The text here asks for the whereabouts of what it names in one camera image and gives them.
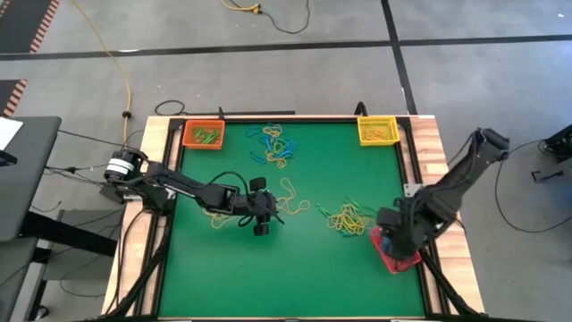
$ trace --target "table leg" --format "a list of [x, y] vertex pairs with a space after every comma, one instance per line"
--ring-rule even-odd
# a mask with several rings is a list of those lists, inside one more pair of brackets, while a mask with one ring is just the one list
[[113, 257], [117, 241], [64, 224], [54, 219], [28, 212], [20, 231], [21, 237], [36, 237], [73, 248]]

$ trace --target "plastic basket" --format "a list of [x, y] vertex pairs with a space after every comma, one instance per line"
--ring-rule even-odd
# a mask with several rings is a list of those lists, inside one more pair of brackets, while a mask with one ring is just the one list
[[359, 144], [364, 147], [390, 146], [400, 141], [395, 116], [359, 116]]
[[[205, 143], [209, 134], [219, 135], [212, 141]], [[182, 145], [192, 149], [222, 149], [224, 141], [224, 121], [221, 120], [188, 120], [185, 125], [185, 133], [182, 137]]]
[[390, 273], [398, 274], [400, 272], [405, 272], [410, 267], [421, 261], [421, 255], [419, 254], [419, 251], [416, 251], [415, 256], [408, 260], [397, 260], [385, 254], [382, 250], [383, 238], [384, 237], [382, 236], [381, 227], [376, 226], [369, 231], [369, 239], [372, 241], [372, 244], [375, 246], [375, 249], [381, 257], [383, 264], [385, 264], [387, 270], [389, 270]]

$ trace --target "white paper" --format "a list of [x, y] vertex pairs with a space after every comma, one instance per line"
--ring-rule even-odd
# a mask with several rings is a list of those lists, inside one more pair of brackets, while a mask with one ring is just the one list
[[21, 125], [22, 122], [0, 117], [0, 150], [6, 149]]

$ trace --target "red basket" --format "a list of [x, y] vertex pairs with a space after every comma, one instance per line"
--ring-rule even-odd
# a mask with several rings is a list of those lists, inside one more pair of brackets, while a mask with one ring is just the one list
[[[195, 138], [193, 130], [201, 128], [206, 131], [219, 131], [219, 136], [210, 143], [202, 143]], [[222, 120], [188, 120], [185, 125], [185, 133], [182, 137], [182, 145], [193, 149], [222, 149], [224, 140], [224, 121]]]
[[385, 254], [382, 250], [383, 238], [384, 237], [382, 236], [381, 227], [376, 226], [369, 231], [369, 239], [372, 241], [372, 244], [375, 246], [377, 253], [382, 258], [383, 264], [385, 264], [387, 270], [389, 270], [390, 273], [398, 274], [400, 272], [405, 272], [410, 267], [421, 261], [421, 255], [419, 254], [419, 251], [416, 251], [415, 256], [409, 260], [397, 260]]

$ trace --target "orange basket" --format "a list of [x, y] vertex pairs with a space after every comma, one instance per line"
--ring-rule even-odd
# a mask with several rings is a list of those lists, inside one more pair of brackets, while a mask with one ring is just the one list
[[192, 149], [222, 149], [224, 121], [188, 120], [182, 145]]

